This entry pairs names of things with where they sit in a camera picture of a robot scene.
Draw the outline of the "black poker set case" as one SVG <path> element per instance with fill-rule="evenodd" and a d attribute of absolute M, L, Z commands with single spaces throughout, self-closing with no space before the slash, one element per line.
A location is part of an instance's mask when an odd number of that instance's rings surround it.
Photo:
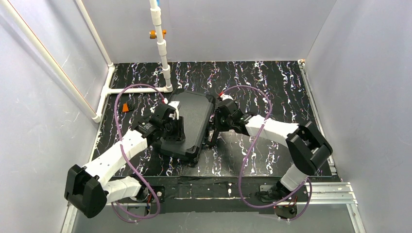
<path fill-rule="evenodd" d="M 152 147 L 161 155 L 195 164 L 199 160 L 202 145 L 206 141 L 209 120 L 215 109 L 216 98 L 210 94 L 179 88 L 173 91 L 171 101 L 179 102 L 178 110 L 183 118 L 185 140 L 168 142 L 162 138 L 153 143 Z"/>

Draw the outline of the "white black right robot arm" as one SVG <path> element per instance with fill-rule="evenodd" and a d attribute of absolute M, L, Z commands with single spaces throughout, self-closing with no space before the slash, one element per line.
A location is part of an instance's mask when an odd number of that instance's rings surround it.
<path fill-rule="evenodd" d="M 223 95 L 215 111 L 215 129 L 218 132 L 234 130 L 246 136 L 265 138 L 289 149 L 292 165 L 266 195 L 279 200 L 294 191 L 318 169 L 333 153 L 317 126 L 309 121 L 305 125 L 265 119 L 252 112 L 243 113 L 237 103 Z"/>

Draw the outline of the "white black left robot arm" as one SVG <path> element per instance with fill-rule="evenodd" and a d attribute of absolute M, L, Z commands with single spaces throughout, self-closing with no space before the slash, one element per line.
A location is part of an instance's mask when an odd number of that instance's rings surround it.
<path fill-rule="evenodd" d="M 161 138 L 183 142 L 183 117 L 179 115 L 179 102 L 160 103 L 154 113 L 136 120 L 124 136 L 105 153 L 91 162 L 68 170 L 64 197 L 87 218 L 99 214 L 106 204 L 123 198 L 136 197 L 145 186 L 156 195 L 149 183 L 137 177 L 112 181 L 111 178 L 138 153 Z"/>

